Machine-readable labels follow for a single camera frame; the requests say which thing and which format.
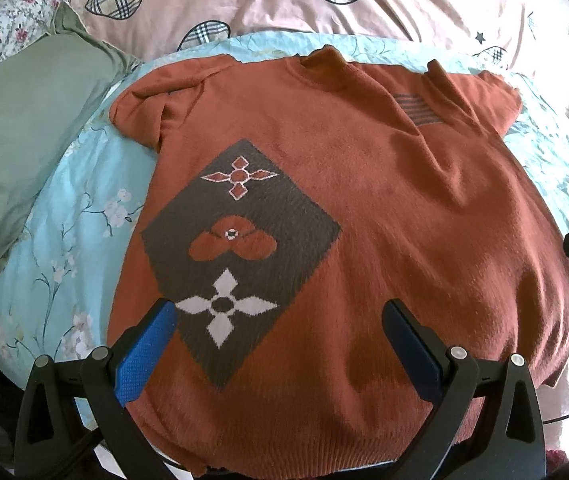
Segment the rust orange knit sweater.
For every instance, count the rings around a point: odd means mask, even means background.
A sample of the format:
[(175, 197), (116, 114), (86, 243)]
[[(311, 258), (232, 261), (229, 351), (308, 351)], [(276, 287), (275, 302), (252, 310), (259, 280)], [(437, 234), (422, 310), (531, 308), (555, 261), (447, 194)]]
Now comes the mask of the rust orange knit sweater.
[(446, 344), (569, 358), (569, 259), (503, 138), (498, 76), (350, 63), (332, 47), (153, 70), (110, 109), (158, 155), (108, 337), (172, 300), (129, 412), (195, 474), (305, 479), (398, 457), (429, 413), (382, 327), (399, 299)]

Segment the light blue floral quilt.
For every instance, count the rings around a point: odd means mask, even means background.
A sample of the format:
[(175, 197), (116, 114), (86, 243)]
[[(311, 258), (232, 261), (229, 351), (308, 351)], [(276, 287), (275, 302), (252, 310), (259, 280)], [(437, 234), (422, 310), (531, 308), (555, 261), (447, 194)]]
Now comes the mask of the light blue floral quilt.
[[(338, 50), (350, 63), (398, 65), (423, 73), (436, 62), (449, 74), (490, 73), (394, 40), (286, 32), (260, 32), (142, 65), (68, 147), (0, 274), (4, 374), (24, 385), (38, 354), (69, 361), (116, 340), (108, 337), (116, 287), (158, 161), (152, 148), (123, 136), (112, 124), (110, 109), (117, 96), (153, 70), (193, 58), (229, 55), (257, 63), (306, 56), (324, 47)], [(557, 136), (554, 120), (526, 79), (498, 77), (522, 102), (503, 138), (505, 145), (534, 183), (562, 236), (569, 226), (569, 162), (557, 171), (550, 168), (547, 149)]]

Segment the pink plaid-heart duvet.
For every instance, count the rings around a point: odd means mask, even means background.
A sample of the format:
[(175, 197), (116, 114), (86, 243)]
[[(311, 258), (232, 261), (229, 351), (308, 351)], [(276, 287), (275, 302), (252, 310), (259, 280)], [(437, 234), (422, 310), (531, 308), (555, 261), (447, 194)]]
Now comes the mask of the pink plaid-heart duvet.
[(88, 32), (143, 60), (263, 30), (365, 35), (542, 76), (569, 66), (565, 0), (71, 0)]

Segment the green pillow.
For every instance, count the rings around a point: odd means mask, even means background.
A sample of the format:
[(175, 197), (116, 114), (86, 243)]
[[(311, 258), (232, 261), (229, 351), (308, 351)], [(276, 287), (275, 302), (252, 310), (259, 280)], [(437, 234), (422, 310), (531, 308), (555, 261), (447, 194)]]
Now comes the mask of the green pillow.
[(50, 174), (133, 62), (62, 4), (51, 34), (0, 63), (0, 272)]

